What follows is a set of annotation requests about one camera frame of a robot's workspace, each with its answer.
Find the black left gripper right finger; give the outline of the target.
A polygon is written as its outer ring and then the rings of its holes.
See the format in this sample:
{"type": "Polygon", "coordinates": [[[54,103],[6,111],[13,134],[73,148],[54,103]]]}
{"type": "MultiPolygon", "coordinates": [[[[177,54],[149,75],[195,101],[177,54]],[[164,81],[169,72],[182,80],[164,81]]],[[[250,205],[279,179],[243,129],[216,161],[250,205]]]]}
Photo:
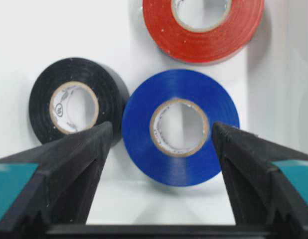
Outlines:
{"type": "Polygon", "coordinates": [[[236,224],[218,239],[308,239],[308,154],[216,122],[212,140],[236,224]]]}

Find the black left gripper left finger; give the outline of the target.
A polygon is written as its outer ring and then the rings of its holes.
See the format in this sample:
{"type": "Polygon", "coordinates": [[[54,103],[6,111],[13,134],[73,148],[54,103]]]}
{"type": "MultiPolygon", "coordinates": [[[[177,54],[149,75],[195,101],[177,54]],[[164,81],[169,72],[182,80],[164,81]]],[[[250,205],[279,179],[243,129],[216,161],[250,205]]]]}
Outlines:
{"type": "Polygon", "coordinates": [[[86,221],[113,138],[104,122],[0,159],[0,239],[96,239],[86,221]]]}

